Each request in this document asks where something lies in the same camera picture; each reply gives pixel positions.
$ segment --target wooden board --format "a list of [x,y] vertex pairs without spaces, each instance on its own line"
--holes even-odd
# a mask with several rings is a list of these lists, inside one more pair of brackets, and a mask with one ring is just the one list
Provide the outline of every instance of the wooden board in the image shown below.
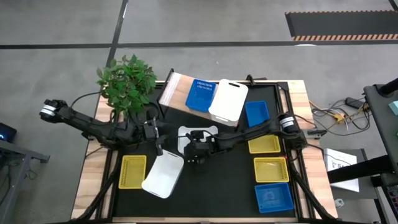
[[[304,117],[309,121],[313,121],[310,103],[308,102],[307,91],[305,89],[303,80],[272,80],[257,82],[287,82],[289,84],[290,99],[292,101],[294,113]],[[281,98],[282,103],[284,104],[284,111],[287,111],[287,105],[284,95],[282,95]],[[108,121],[110,112],[111,108],[106,105],[106,99],[101,97],[99,100],[95,118],[101,121]],[[312,124],[308,124],[301,119],[298,119],[297,121],[301,129],[314,128]],[[319,142],[316,140],[308,140],[308,142],[310,144],[319,145]],[[98,147],[99,145],[97,142],[93,141],[89,143],[87,153],[94,151]],[[322,157],[322,152],[319,149],[307,147],[303,150],[303,158],[311,191],[314,193],[319,202],[324,206],[324,208],[332,216],[337,217],[337,211],[335,208],[333,195],[331,193],[331,188]],[[98,193],[101,186],[105,160],[105,149],[92,154],[85,160],[71,218],[76,218],[81,215]],[[301,189],[299,189],[299,192],[304,217],[308,217],[305,196]],[[108,191],[105,198],[103,217],[105,217],[108,212],[109,196],[110,191]],[[205,221],[206,218],[119,217],[113,219],[114,222],[198,222],[198,220]],[[217,218],[215,220],[217,222],[243,222],[241,218]],[[295,218],[261,218],[261,220],[258,220],[257,218],[244,219],[245,222],[294,222],[295,220]]]

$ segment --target blue tray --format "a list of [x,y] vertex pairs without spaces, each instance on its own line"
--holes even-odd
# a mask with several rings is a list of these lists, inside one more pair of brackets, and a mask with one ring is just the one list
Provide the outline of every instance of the blue tray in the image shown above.
[[215,90],[215,83],[194,79],[185,106],[192,110],[207,113],[213,101]]
[[244,104],[249,128],[263,123],[269,119],[267,104],[264,100],[246,102]]
[[293,209],[293,201],[287,183],[264,184],[254,187],[260,213]]

